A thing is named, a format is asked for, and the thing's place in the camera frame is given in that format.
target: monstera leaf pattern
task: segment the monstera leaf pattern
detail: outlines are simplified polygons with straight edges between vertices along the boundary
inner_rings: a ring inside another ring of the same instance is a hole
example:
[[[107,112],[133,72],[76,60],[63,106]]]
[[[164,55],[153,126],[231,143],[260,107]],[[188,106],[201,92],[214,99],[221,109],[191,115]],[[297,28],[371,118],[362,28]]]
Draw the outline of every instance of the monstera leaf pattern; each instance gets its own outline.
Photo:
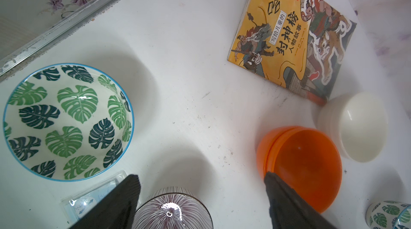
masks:
[[[408,210],[402,212],[401,216],[399,216],[398,220],[402,223],[408,223],[411,220],[411,216]]]
[[[98,167],[96,167],[94,169],[91,169],[91,170],[84,173],[84,178],[93,176],[93,175],[97,174],[99,171],[100,171],[100,168],[98,168]]]
[[[383,210],[385,212],[387,212],[390,215],[398,215],[399,214],[399,208],[397,206],[394,205],[387,205],[387,206],[383,206]]]
[[[382,213],[375,214],[374,221],[382,227],[387,227],[387,217]]]
[[[121,153],[123,153],[123,147],[121,144],[121,140],[118,139],[116,140],[115,144],[111,147],[111,149],[107,152],[106,156],[104,157],[104,160],[103,160],[104,168],[107,168],[111,164],[113,164],[121,156]]]
[[[93,126],[88,137],[88,143],[91,147],[97,149],[101,143],[101,148],[107,148],[114,139],[114,127],[108,118],[100,120]]]
[[[12,128],[6,122],[3,122],[3,129],[4,129],[4,136],[6,137],[6,140],[7,140],[10,134],[12,134]]]
[[[42,76],[45,76],[47,81],[57,81],[60,78],[60,73],[58,72],[57,68],[50,67],[33,75],[33,77],[37,79],[41,79]]]
[[[397,225],[394,229],[408,229],[408,227],[405,227],[403,225]]]
[[[117,88],[114,83],[111,83],[111,80],[107,78],[105,75],[100,75],[97,80],[100,82],[100,84],[106,88],[109,88],[110,90],[113,91],[113,93],[117,94]]]
[[[126,123],[126,108],[123,103],[119,101],[117,96],[110,96],[107,108],[109,109],[111,119],[117,127],[120,129],[123,128]]]
[[[371,212],[374,212],[374,210],[376,210],[377,209],[377,207],[379,207],[381,205],[381,203],[378,203],[377,205],[375,205],[375,207],[372,209],[372,211]]]
[[[10,97],[9,104],[11,105],[32,105],[38,103],[47,96],[47,91],[43,87],[33,89],[34,83],[23,82],[13,92]]]
[[[70,159],[63,168],[63,170],[69,169],[69,171],[64,173],[64,178],[66,180],[73,179],[83,173],[95,160],[96,157],[92,155],[82,155]]]
[[[121,95],[121,98],[122,98],[123,100],[125,100],[124,106],[126,107],[127,111],[128,111],[128,112],[131,112],[130,108],[128,107],[128,101],[127,101],[127,99],[126,99],[126,96],[124,96],[124,93],[123,93],[123,92],[120,92],[120,95]]]
[[[49,118],[58,118],[60,111],[52,105],[34,105],[19,110],[21,121],[35,129],[43,129],[54,124]]]
[[[76,89],[76,93],[69,87],[59,90],[57,100],[65,112],[83,124],[96,111],[98,98],[92,88],[76,85]]]
[[[103,72],[58,64],[35,72],[15,88],[3,132],[13,155],[33,173],[80,180],[121,157],[133,134],[132,107],[122,88]],[[83,142],[87,136],[88,144]]]
[[[123,142],[128,142],[128,140],[130,139],[131,136],[131,123],[130,121],[126,121],[126,125],[124,127],[124,131],[123,131],[123,136],[122,136],[122,140]]]
[[[10,147],[20,161],[25,161],[29,157],[36,154],[38,150],[31,148],[40,146],[41,142],[42,141],[39,138],[34,136],[18,137],[13,140],[9,140]]]
[[[36,165],[31,168],[32,171],[35,173],[46,176],[46,177],[53,177],[55,171],[55,163],[54,160],[46,161],[41,163],[40,165]]]
[[[62,135],[54,130],[46,136],[46,145],[49,150],[60,157],[74,154],[81,147],[82,141],[83,135],[80,129],[74,126],[63,126]]]
[[[90,75],[90,73],[85,69],[85,67],[81,66],[62,66],[61,69],[65,72],[69,77],[72,77],[77,80],[81,80],[83,82],[93,82],[94,79]]]

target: blue bowl rim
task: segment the blue bowl rim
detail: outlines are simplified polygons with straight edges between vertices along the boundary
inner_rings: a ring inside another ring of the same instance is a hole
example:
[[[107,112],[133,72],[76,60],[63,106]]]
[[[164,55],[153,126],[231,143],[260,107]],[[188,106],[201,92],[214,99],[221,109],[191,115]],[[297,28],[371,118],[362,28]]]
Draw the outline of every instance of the blue bowl rim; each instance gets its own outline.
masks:
[[[97,68],[95,68],[95,67],[91,67],[91,66],[87,66],[87,65],[79,64],[79,63],[58,63],[58,64],[54,64],[54,65],[50,65],[50,66],[47,66],[47,67],[43,67],[43,68],[41,68],[41,69],[38,69],[38,70],[36,70],[35,72],[31,73],[31,74],[30,74],[29,76],[27,76],[26,78],[24,78],[24,79],[14,88],[14,90],[13,90],[12,93],[10,94],[10,97],[7,99],[6,107],[4,108],[4,113],[3,113],[3,125],[4,125],[5,119],[6,119],[6,111],[7,111],[8,105],[9,105],[9,100],[10,100],[10,98],[12,97],[13,93],[16,91],[16,89],[17,89],[23,82],[26,82],[26,81],[28,80],[28,78],[30,78],[30,77],[33,76],[35,73],[40,72],[40,71],[42,71],[42,70],[44,70],[44,69],[47,69],[47,68],[49,68],[49,67],[64,66],[64,65],[82,66],[82,67],[88,67],[88,68],[90,68],[90,69],[96,70],[96,71],[102,73],[103,75],[105,75],[106,77],[108,77],[111,81],[113,81],[113,82],[120,88],[120,90],[124,93],[124,96],[126,97],[126,100],[127,100],[128,104],[129,104],[129,106],[130,106],[131,116],[132,116],[132,118],[133,118],[133,123],[132,123],[132,125],[131,125],[131,135],[130,135],[130,139],[129,139],[128,143],[127,143],[126,148],[123,150],[123,153],[121,153],[121,155],[118,157],[118,159],[116,159],[116,161],[114,161],[113,164],[111,164],[111,165],[110,165],[109,167],[107,167],[106,169],[100,171],[99,173],[97,173],[97,174],[95,174],[95,175],[92,175],[92,176],[90,176],[90,177],[87,177],[87,178],[75,179],[75,180],[53,179],[53,178],[46,177],[46,176],[44,176],[44,175],[40,175],[40,174],[35,173],[34,171],[32,171],[31,169],[29,169],[28,167],[26,167],[26,166],[17,158],[17,156],[14,154],[12,148],[10,147],[10,144],[8,143],[8,140],[6,139],[6,132],[4,131],[4,129],[5,129],[4,126],[3,126],[3,136],[4,136],[4,139],[5,139],[5,141],[6,141],[6,144],[7,144],[8,148],[9,148],[10,152],[12,153],[13,157],[14,157],[14,158],[20,163],[20,165],[22,165],[26,170],[30,171],[31,173],[33,173],[33,174],[35,174],[35,175],[37,175],[37,176],[40,176],[40,177],[42,177],[42,178],[45,178],[45,179],[48,179],[48,180],[51,180],[51,181],[56,181],[56,182],[77,182],[77,181],[82,181],[82,180],[90,179],[90,178],[95,177],[95,176],[97,176],[97,175],[100,175],[101,173],[103,173],[103,172],[107,171],[108,169],[110,169],[110,168],[111,168],[115,163],[117,163],[117,161],[119,161],[119,160],[121,159],[121,157],[124,155],[124,153],[126,152],[126,150],[128,149],[128,147],[129,147],[129,145],[130,145],[131,139],[133,138],[133,133],[134,133],[134,112],[133,112],[133,107],[131,106],[131,102],[130,102],[130,99],[128,98],[128,96],[127,96],[127,93],[126,93],[126,92],[123,90],[123,88],[116,82],[116,80],[114,80],[111,76],[109,76],[109,75],[106,74],[105,72],[103,72],[103,71],[101,71],[101,70],[99,70],[99,69],[97,69]]]

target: illustrated figure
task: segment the illustrated figure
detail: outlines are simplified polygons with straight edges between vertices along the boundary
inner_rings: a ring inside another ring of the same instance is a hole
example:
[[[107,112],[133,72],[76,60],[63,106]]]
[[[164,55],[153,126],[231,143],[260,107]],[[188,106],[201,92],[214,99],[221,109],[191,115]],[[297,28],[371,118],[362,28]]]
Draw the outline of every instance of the illustrated figure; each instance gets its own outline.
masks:
[[[316,39],[310,43],[316,50],[316,58],[322,63],[324,76],[322,82],[327,84],[332,73],[331,57],[333,53],[337,55],[338,63],[341,63],[344,57],[344,50],[340,42],[340,22],[343,22],[345,30],[349,29],[350,23],[324,0],[307,0],[305,12],[301,11],[301,17],[304,21],[311,22],[311,36],[314,35]]]
[[[237,61],[237,55],[239,53],[244,54],[243,66],[264,77],[263,67],[261,66],[262,56],[274,56],[274,51],[267,51],[270,46],[267,46],[266,39],[271,36],[271,26],[269,24],[257,25],[254,22],[254,18],[250,13],[248,14],[249,20],[251,20],[256,26],[247,31],[246,35],[239,35],[239,40],[234,52],[235,60]]]

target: white bowl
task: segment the white bowl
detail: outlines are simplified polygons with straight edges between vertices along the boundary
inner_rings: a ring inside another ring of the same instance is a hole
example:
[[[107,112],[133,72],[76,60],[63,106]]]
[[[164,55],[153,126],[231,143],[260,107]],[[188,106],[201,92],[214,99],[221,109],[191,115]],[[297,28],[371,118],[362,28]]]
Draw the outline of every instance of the white bowl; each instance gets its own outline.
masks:
[[[340,154],[358,162],[373,160],[387,141],[387,115],[371,93],[343,95],[320,111],[317,127],[336,144]]]
[[[29,75],[13,91],[3,117],[16,160],[51,180],[84,180],[107,170],[126,151],[133,129],[124,90],[104,72],[71,63]]]

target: plastic package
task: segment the plastic package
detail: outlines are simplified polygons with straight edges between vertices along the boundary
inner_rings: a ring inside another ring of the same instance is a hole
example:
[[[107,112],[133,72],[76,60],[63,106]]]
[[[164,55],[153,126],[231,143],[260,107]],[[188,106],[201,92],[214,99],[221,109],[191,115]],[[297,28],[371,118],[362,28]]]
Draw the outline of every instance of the plastic package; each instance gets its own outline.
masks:
[[[60,205],[64,209],[68,221],[73,224],[80,220],[88,211],[97,205],[109,192],[126,178],[121,171],[110,179],[89,188],[88,190],[63,200]]]

